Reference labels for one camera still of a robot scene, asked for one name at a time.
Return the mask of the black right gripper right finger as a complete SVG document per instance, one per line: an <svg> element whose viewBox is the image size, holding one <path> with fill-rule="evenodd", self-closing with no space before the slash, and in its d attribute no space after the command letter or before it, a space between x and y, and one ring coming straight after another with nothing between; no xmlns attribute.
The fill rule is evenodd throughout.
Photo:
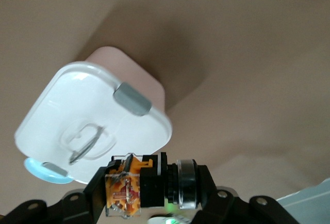
<svg viewBox="0 0 330 224"><path fill-rule="evenodd" d="M197 166L197 199L202 207L192 223L298 223L275 199L253 196L248 202L217 189L207 166Z"/></svg>

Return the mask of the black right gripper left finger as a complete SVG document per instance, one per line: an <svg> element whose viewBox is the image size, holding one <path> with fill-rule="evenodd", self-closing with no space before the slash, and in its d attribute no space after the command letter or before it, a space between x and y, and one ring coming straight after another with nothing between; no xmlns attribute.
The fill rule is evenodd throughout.
<svg viewBox="0 0 330 224"><path fill-rule="evenodd" d="M105 174L101 167L85 189L72 190L51 206L38 199L23 202L1 223L97 223L106 205Z"/></svg>

